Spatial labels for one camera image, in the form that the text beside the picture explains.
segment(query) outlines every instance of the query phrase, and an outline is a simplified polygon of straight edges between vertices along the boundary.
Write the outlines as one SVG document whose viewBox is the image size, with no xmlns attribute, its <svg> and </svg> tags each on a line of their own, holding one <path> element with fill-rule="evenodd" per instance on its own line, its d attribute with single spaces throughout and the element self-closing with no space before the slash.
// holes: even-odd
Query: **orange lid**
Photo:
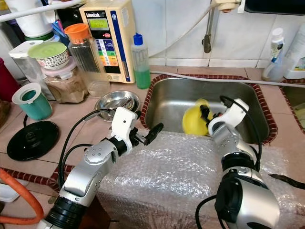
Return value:
<svg viewBox="0 0 305 229">
<path fill-rule="evenodd" d="M 64 32 L 73 44 L 83 43 L 84 39 L 90 37 L 88 25 L 84 23 L 70 25 L 64 29 Z"/>
</svg>

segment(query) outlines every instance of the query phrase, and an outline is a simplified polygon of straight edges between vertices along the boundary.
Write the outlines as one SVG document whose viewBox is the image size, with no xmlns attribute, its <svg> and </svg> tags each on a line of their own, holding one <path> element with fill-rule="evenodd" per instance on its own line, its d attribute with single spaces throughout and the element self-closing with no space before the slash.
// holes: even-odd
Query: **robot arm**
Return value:
<svg viewBox="0 0 305 229">
<path fill-rule="evenodd" d="M 153 141 L 163 124 L 154 127 L 146 137 L 137 134 L 134 124 L 139 115 L 117 108 L 112 121 L 110 139 L 86 149 L 83 160 L 70 172 L 59 192 L 54 207 L 41 220 L 37 229 L 76 229 L 86 208 L 93 201 L 100 183 L 123 154 L 131 152 L 140 142 Z"/>
<path fill-rule="evenodd" d="M 235 101 L 249 109 L 240 99 Z M 273 229 L 280 215 L 277 200 L 255 169 L 254 150 L 234 128 L 244 115 L 243 110 L 233 104 L 208 125 L 222 156 L 223 178 L 215 209 L 230 229 Z"/>
</svg>

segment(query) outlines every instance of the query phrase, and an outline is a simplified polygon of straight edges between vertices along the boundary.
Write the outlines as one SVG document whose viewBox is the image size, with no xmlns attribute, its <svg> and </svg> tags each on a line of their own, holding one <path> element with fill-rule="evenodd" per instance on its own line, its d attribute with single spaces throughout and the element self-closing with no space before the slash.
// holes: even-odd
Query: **green liquid bottle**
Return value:
<svg viewBox="0 0 305 229">
<path fill-rule="evenodd" d="M 133 71 L 137 86 L 140 89 L 149 88 L 151 85 L 151 75 L 148 64 L 148 50 L 143 44 L 143 37 L 140 34 L 133 36 L 132 59 Z"/>
</svg>

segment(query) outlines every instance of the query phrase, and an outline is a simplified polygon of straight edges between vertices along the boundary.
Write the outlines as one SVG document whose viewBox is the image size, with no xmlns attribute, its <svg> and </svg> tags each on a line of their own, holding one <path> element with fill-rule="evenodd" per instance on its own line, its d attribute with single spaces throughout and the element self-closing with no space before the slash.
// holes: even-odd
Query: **metal bowl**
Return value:
<svg viewBox="0 0 305 229">
<path fill-rule="evenodd" d="M 101 99 L 97 101 L 94 110 L 101 108 L 106 108 L 106 109 L 111 108 L 126 97 L 134 100 L 134 106 L 131 108 L 131 111 L 133 112 L 138 111 L 141 106 L 140 99 L 135 93 L 129 91 L 116 91 L 104 95 Z M 113 118 L 106 112 L 99 114 L 99 117 L 101 117 L 106 122 L 112 122 L 113 120 Z"/>
</svg>

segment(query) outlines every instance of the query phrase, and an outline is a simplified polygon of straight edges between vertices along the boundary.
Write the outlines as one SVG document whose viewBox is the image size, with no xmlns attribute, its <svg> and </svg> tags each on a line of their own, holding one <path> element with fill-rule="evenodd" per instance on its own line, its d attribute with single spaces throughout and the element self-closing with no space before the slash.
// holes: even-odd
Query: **orange hose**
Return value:
<svg viewBox="0 0 305 229">
<path fill-rule="evenodd" d="M 22 184 L 20 184 L 10 174 L 0 168 L 0 178 L 16 192 L 18 192 L 36 212 L 35 218 L 13 218 L 0 216 L 0 223 L 30 225 L 38 223 L 43 218 L 43 209 L 38 200 Z"/>
</svg>

